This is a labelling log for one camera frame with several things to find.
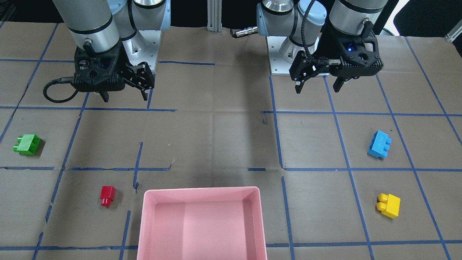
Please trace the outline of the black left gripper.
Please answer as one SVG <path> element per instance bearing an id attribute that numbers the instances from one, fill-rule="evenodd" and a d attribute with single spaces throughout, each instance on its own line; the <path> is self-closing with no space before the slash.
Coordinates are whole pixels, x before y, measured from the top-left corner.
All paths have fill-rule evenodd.
<path id="1" fill-rule="evenodd" d="M 374 76 L 384 67 L 373 22 L 360 22 L 358 35 L 346 34 L 328 21 L 314 54 L 297 53 L 290 69 L 295 81 L 296 94 L 300 94 L 304 81 L 320 73 L 336 76 L 334 92 L 340 92 L 345 81 L 360 76 Z"/>

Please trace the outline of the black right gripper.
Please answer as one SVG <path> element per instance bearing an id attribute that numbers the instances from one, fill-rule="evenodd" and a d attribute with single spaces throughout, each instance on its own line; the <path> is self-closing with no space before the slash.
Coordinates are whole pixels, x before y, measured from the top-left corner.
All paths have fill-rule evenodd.
<path id="1" fill-rule="evenodd" d="M 83 48 L 76 49 L 74 61 L 74 88 L 79 92 L 99 92 L 105 103 L 109 101 L 108 92 L 122 91 L 126 85 L 139 89 L 147 101 L 148 90 L 155 85 L 149 64 L 143 61 L 132 65 L 121 40 L 97 53 L 93 41 L 86 39 Z"/>

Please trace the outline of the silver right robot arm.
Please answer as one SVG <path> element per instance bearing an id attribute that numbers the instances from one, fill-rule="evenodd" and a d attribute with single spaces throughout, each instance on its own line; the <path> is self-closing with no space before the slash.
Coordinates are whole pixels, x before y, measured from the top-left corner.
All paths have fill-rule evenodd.
<path id="1" fill-rule="evenodd" d="M 144 100 L 155 86 L 157 39 L 171 25 L 170 0 L 55 0 L 53 1 L 77 48 L 75 73 L 52 80 L 43 89 L 54 103 L 70 101 L 80 92 L 99 94 L 126 85 Z"/>

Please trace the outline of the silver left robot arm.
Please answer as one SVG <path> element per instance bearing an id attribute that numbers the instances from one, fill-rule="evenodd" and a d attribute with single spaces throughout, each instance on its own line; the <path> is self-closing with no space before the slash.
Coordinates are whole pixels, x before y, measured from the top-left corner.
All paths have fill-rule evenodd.
<path id="1" fill-rule="evenodd" d="M 386 0 L 335 0 L 327 10 L 317 0 L 262 0 L 256 7 L 258 33 L 285 36 L 299 50 L 290 54 L 296 93 L 321 73 L 343 84 L 374 76 L 384 67 L 373 28 Z"/>

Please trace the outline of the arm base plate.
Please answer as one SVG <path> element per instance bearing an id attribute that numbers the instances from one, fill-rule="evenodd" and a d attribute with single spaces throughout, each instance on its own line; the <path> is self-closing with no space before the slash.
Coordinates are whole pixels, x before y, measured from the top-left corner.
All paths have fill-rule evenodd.
<path id="1" fill-rule="evenodd" d="M 271 75 L 290 76 L 289 69 L 293 60 L 304 47 L 295 45 L 289 37 L 268 36 L 266 40 Z"/>
<path id="2" fill-rule="evenodd" d="M 134 36 L 122 40 L 127 57 L 133 66 L 145 61 L 151 71 L 156 72 L 162 33 L 162 31 L 137 31 Z"/>

